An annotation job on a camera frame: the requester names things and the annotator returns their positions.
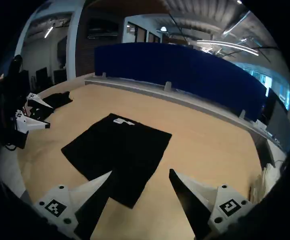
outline cable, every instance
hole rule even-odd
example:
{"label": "cable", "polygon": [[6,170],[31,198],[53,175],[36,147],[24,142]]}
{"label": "cable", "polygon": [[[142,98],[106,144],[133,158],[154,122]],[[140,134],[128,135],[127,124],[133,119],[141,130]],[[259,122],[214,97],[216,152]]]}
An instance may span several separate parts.
{"label": "cable", "polygon": [[168,15],[171,17],[171,19],[173,20],[174,24],[178,27],[178,30],[181,32],[182,37],[184,38],[185,42],[187,42],[187,40],[186,40],[186,38],[185,38],[185,36],[184,36],[184,34],[183,34],[183,32],[182,32],[182,29],[178,26],[178,24],[177,24],[177,22],[175,21],[175,19],[173,18],[173,16],[172,16],[170,13],[169,13]]}

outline black chair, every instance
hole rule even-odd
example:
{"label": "black chair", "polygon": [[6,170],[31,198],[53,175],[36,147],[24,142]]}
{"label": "black chair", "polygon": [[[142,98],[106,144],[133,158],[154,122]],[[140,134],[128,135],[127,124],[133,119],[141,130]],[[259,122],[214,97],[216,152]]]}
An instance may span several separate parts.
{"label": "black chair", "polygon": [[45,89],[53,86],[52,80],[48,77],[47,68],[42,68],[36,71],[36,88],[38,91],[43,91]]}
{"label": "black chair", "polygon": [[54,82],[55,84],[65,82],[67,80],[66,69],[54,71]]}

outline white bracket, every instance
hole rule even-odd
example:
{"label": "white bracket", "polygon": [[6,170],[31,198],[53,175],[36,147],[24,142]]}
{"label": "white bracket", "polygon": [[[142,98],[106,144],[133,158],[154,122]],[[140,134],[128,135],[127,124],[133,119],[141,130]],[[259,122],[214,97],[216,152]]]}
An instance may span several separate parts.
{"label": "white bracket", "polygon": [[40,215],[46,217],[50,224],[55,224],[60,232],[69,238],[80,240],[74,233],[79,224],[75,213],[102,186],[111,172],[72,190],[64,185],[58,185],[37,201],[34,208]]}
{"label": "white bracket", "polygon": [[48,105],[47,103],[45,103],[45,102],[40,98],[39,95],[34,94],[34,93],[30,93],[30,94],[28,94],[28,96],[27,96],[27,100],[33,100],[33,101],[35,101],[35,102],[40,103],[41,105],[44,105],[44,106],[49,107],[49,108],[52,108],[50,105]]}
{"label": "white bracket", "polygon": [[17,110],[16,112],[16,124],[17,130],[22,133],[27,133],[28,131],[35,129],[50,128],[50,123],[29,118],[20,110]]}
{"label": "white bracket", "polygon": [[252,208],[253,204],[250,201],[234,188],[224,184],[217,188],[216,201],[208,225],[213,231],[221,234]]}
{"label": "white bracket", "polygon": [[246,113],[246,111],[243,109],[243,110],[241,111],[241,114],[240,114],[239,118],[240,118],[240,119],[244,119],[244,118],[245,118],[245,113]]}
{"label": "white bracket", "polygon": [[176,174],[182,183],[211,212],[207,224],[216,234],[225,232],[229,225],[236,223],[238,218],[246,215],[253,208],[250,201],[226,184],[213,188],[186,175],[178,172]]}

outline desk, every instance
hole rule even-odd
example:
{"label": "desk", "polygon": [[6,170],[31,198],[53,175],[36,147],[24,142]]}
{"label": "desk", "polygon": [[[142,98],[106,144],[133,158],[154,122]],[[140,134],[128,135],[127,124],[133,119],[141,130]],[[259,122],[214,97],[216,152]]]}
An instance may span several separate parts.
{"label": "desk", "polygon": [[46,120],[50,129],[31,132],[25,149],[18,151],[22,176],[33,202],[57,184],[74,188],[87,182],[60,149],[109,113],[172,134],[135,207],[131,210],[109,199],[92,239],[193,239],[168,178],[170,168],[214,187],[227,183],[245,197],[250,183],[261,173],[250,134],[206,113],[93,84],[72,90],[70,98],[72,103],[57,109]]}

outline window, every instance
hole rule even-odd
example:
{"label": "window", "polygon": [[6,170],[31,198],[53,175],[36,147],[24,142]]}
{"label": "window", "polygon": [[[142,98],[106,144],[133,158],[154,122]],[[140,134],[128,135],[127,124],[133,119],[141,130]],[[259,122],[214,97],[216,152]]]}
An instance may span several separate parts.
{"label": "window", "polygon": [[156,36],[156,35],[154,35],[154,34],[152,34],[150,32],[148,34],[148,42],[158,42],[158,43],[160,43],[161,42],[161,39],[158,36]]}
{"label": "window", "polygon": [[[247,68],[242,68],[244,71],[248,72],[250,75],[255,77],[257,80],[259,80],[265,87],[266,87],[266,93],[265,95],[268,96],[269,89],[272,88],[272,90],[278,95],[279,99],[284,103],[287,110],[290,108],[290,90],[286,87],[282,86],[280,83],[273,80],[271,77],[266,76],[264,74],[261,74],[257,71],[250,70]],[[274,85],[280,85],[280,90],[277,88],[273,88]]]}
{"label": "window", "polygon": [[161,43],[161,39],[158,36],[155,36],[154,37],[154,42]]}
{"label": "window", "polygon": [[148,34],[148,42],[154,42],[155,35],[151,32]]}
{"label": "window", "polygon": [[146,42],[147,31],[131,22],[127,23],[127,41],[126,42]]}

